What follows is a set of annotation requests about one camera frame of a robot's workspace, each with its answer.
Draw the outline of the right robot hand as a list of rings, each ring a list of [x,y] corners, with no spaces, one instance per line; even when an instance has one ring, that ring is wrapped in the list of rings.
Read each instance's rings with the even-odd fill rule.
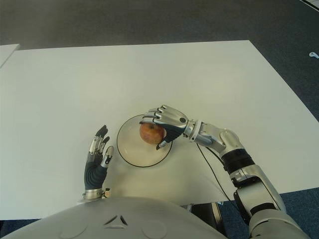
[[[162,105],[146,112],[140,121],[140,124],[142,123],[155,124],[165,129],[166,136],[156,146],[156,150],[159,150],[184,133],[188,118],[184,113],[170,106]]]

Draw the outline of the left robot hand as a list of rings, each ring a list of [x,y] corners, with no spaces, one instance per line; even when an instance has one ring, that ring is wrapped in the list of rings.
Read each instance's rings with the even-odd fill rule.
[[[105,153],[104,149],[110,137],[106,136],[107,126],[102,126],[95,134],[89,151],[84,170],[85,190],[101,189],[107,176],[109,163],[113,158],[114,147],[109,146]]]

